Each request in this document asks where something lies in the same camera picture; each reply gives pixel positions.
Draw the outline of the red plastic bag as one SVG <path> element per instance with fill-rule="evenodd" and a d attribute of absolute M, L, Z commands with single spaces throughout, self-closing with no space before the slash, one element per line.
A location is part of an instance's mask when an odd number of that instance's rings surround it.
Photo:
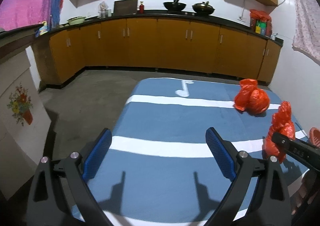
<path fill-rule="evenodd" d="M 240 91 L 233 104 L 236 110 L 258 115 L 265 112 L 269 105 L 270 98 L 263 89 L 258 88 L 257 80 L 246 78 L 240 81 Z"/>
<path fill-rule="evenodd" d="M 286 158 L 286 154 L 272 142 L 272 136 L 274 132 L 277 132 L 291 140 L 295 140 L 295 125 L 291 120 L 291 114 L 291 104 L 288 101 L 283 101 L 278 111 L 272 115 L 271 126 L 268 130 L 267 137 L 263 140 L 262 150 L 265 157 L 275 156 L 280 164 Z"/>

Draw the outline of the lower orange kitchen cabinets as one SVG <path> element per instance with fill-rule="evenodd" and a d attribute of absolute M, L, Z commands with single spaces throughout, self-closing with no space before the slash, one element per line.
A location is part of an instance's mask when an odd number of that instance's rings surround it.
<path fill-rule="evenodd" d="M 152 69 L 270 83 L 283 41 L 214 18 L 113 17 L 41 35 L 32 45 L 41 81 L 61 87 L 85 69 Z"/>

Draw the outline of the red plastic waste basket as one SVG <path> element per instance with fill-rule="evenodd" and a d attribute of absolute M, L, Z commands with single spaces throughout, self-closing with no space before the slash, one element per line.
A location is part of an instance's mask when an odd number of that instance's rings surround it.
<path fill-rule="evenodd" d="M 312 127 L 309 131 L 310 142 L 320 148 L 320 130 L 318 128 Z"/>

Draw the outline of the white cabinet with flower picture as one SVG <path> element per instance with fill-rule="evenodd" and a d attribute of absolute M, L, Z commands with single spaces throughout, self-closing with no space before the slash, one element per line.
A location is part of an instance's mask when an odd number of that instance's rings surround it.
<path fill-rule="evenodd" d="M 50 124 L 27 53 L 1 63 L 1 193 L 5 199 L 34 175 Z"/>

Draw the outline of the pink floral hanging cloth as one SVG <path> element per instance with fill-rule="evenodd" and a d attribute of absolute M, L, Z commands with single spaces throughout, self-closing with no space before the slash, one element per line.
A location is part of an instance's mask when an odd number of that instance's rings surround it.
<path fill-rule="evenodd" d="M 319 63 L 319 4 L 295 0 L 296 30 L 292 47 Z"/>

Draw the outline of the white cup on counter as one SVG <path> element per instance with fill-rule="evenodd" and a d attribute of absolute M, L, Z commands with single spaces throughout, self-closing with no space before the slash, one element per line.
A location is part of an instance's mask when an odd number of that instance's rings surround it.
<path fill-rule="evenodd" d="M 272 40 L 274 40 L 274 41 L 275 41 L 275 40 L 276 40 L 277 35 L 278 35 L 277 33 L 276 33 L 276 34 L 272 34 L 272 35 L 270 36 L 270 39 L 272 39 Z"/>

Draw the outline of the red bag of groceries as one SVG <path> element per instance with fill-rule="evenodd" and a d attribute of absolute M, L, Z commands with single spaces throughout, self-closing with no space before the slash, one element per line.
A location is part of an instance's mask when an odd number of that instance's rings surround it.
<path fill-rule="evenodd" d="M 265 11 L 250 9 L 250 28 L 257 34 L 270 37 L 272 18 Z"/>

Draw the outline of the green pot on counter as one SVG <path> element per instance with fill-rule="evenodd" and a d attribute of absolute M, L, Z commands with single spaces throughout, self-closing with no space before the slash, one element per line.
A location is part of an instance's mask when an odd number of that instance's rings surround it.
<path fill-rule="evenodd" d="M 79 16 L 79 17 L 73 17 L 73 18 L 70 18 L 67 20 L 67 23 L 69 25 L 76 25 L 76 24 L 81 24 L 85 21 L 86 17 L 82 17 L 82 16 Z"/>

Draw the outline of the black wok with lid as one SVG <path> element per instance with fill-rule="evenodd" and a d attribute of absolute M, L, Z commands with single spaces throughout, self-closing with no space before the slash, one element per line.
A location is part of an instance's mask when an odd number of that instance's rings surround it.
<path fill-rule="evenodd" d="M 211 15 L 215 11 L 215 9 L 209 4 L 209 1 L 195 3 L 192 5 L 192 8 L 198 15 L 203 16 Z"/>

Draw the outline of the clear jar on counter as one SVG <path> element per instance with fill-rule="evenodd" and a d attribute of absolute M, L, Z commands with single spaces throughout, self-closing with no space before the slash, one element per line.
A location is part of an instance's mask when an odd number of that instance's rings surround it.
<path fill-rule="evenodd" d="M 109 9 L 108 5 L 105 2 L 101 2 L 98 5 L 98 13 L 100 19 L 112 16 L 112 11 L 111 9 Z"/>

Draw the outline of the dark cutting board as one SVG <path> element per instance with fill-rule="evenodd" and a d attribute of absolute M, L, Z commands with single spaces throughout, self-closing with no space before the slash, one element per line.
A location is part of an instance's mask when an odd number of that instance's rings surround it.
<path fill-rule="evenodd" d="M 138 0 L 117 0 L 114 2 L 113 15 L 124 16 L 137 13 Z"/>

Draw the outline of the purple blue hanging cloth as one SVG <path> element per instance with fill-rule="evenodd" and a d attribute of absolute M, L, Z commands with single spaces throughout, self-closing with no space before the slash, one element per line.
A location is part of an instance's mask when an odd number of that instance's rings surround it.
<path fill-rule="evenodd" d="M 46 22 L 48 29 L 60 24 L 63 0 L 2 0 L 1 28 L 17 29 Z"/>

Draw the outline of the black wok left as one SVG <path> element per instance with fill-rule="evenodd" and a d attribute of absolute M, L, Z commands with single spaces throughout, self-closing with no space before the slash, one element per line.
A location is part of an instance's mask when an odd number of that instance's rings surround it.
<path fill-rule="evenodd" d="M 181 3 L 180 0 L 173 0 L 172 2 L 164 2 L 164 7 L 171 12 L 181 12 L 185 9 L 186 4 Z"/>

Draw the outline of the red bottle on counter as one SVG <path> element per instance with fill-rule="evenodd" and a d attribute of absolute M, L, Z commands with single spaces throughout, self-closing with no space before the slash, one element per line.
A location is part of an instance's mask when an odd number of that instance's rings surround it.
<path fill-rule="evenodd" d="M 140 14 L 143 14 L 143 13 L 144 13 L 144 4 L 143 4 L 143 1 L 140 1 L 139 13 L 140 13 Z"/>

